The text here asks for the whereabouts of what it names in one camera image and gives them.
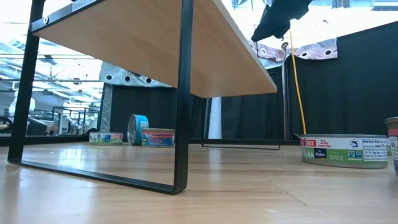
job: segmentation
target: yellow cord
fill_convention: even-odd
[[[303,131],[304,134],[307,134],[307,130],[305,129],[305,118],[304,118],[304,111],[303,111],[303,105],[301,104],[301,96],[300,96],[300,90],[299,90],[299,82],[297,81],[297,69],[296,69],[296,61],[294,59],[294,48],[293,48],[293,39],[292,39],[292,29],[290,28],[290,46],[292,48],[292,59],[293,59],[293,69],[294,69],[294,80],[296,82],[296,90],[297,90],[297,97],[298,97],[298,103],[300,105],[300,112],[301,112],[301,120],[303,123]]]

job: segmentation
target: blue can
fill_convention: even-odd
[[[132,146],[142,145],[142,130],[149,128],[148,118],[144,115],[133,114],[127,126],[127,140]]]

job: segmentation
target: wooden tabletop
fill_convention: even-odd
[[[182,0],[105,0],[50,15],[35,35],[177,86]],[[54,18],[66,18],[53,22]],[[276,85],[220,0],[195,1],[191,93],[275,93]]]

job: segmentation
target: black fabric backdrop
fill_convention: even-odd
[[[147,116],[150,128],[175,129],[177,91],[174,88],[113,86],[111,132],[124,133],[132,114]],[[203,99],[191,97],[191,138],[201,138]]]
[[[279,105],[276,93],[223,97],[221,100],[223,139],[283,138],[282,72],[280,67],[269,69],[268,72],[280,90]]]
[[[307,133],[387,134],[398,116],[398,22],[337,38],[338,58],[296,57]],[[287,60],[291,129],[302,133],[292,59]]]
[[[277,78],[281,79],[280,68],[269,70],[269,73],[275,83],[278,83]],[[124,133],[126,140],[128,119],[132,114],[147,116],[151,128],[174,129],[176,93],[174,88],[113,86],[110,131]],[[278,139],[278,130],[280,134],[283,133],[283,107],[279,106],[280,129],[276,94],[223,98],[221,105],[223,139]],[[191,138],[201,138],[203,109],[205,109],[204,99],[192,95]]]

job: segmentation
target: hanging black cloth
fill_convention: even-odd
[[[270,36],[282,38],[290,29],[290,20],[301,19],[308,12],[311,2],[312,0],[275,0],[271,7],[267,5],[251,40],[257,42]]]

